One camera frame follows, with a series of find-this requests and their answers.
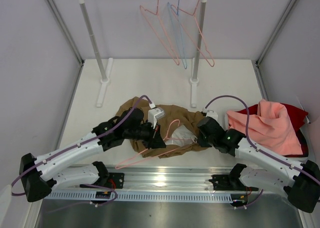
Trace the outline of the tan brown skirt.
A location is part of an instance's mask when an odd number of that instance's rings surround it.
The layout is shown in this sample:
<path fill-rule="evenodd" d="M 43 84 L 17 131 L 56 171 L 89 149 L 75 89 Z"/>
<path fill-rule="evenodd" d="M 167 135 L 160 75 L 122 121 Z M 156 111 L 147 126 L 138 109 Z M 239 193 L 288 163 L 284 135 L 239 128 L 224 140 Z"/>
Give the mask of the tan brown skirt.
<path fill-rule="evenodd" d="M 132 149 L 143 158 L 169 158 L 180 156 L 190 151 L 206 150 L 196 143 L 199 135 L 197 124 L 204 118 L 201 112 L 191 112 L 177 105 L 157 105 L 164 110 L 165 116 L 157 124 L 166 147 L 146 150 L 141 141 L 130 141 Z"/>

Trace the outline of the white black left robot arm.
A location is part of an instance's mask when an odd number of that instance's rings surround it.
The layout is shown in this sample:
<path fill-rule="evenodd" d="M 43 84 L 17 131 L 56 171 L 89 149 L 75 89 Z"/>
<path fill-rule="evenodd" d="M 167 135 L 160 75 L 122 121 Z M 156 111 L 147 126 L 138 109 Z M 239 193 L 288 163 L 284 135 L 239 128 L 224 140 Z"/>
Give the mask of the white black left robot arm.
<path fill-rule="evenodd" d="M 107 186 L 110 175 L 102 162 L 95 161 L 83 168 L 72 165 L 118 147 L 126 139 L 140 141 L 147 149 L 165 148 L 159 124 L 164 116 L 160 107 L 148 110 L 147 115 L 139 108 L 129 108 L 121 116 L 100 123 L 69 147 L 37 157 L 24 155 L 19 174 L 27 201 L 39 201 L 58 188 Z"/>

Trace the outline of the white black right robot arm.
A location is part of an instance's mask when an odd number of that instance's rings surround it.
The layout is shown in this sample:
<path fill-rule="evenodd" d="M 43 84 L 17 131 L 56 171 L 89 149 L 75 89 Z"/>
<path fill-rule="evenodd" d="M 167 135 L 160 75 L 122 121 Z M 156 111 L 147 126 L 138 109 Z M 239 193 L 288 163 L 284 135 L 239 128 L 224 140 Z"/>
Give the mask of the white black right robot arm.
<path fill-rule="evenodd" d="M 205 117 L 197 127 L 200 144 L 259 166 L 253 169 L 238 163 L 227 175 L 212 175 L 210 182 L 214 190 L 263 189 L 287 198 L 291 205 L 304 212 L 314 211 L 320 200 L 320 168 L 315 162 L 300 162 L 279 155 L 249 142 L 245 134 L 235 129 L 223 130 L 211 117 Z"/>

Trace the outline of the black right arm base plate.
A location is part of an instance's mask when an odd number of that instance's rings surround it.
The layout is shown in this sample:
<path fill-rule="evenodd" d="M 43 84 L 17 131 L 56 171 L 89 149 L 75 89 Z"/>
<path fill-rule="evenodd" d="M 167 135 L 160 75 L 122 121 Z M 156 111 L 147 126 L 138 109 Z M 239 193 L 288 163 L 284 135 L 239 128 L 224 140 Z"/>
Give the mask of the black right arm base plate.
<path fill-rule="evenodd" d="M 245 186 L 238 178 L 228 174 L 214 174 L 208 180 L 217 191 L 258 191 L 257 187 Z"/>

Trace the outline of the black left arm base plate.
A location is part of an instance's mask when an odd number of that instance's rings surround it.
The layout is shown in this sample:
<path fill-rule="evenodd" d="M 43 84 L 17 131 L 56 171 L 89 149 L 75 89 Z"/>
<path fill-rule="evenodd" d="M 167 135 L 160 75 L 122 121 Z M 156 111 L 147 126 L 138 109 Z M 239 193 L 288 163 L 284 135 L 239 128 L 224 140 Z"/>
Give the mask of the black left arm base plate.
<path fill-rule="evenodd" d="M 111 172 L 108 177 L 99 178 L 92 185 L 112 188 L 123 189 L 125 181 L 125 174 L 121 172 Z"/>

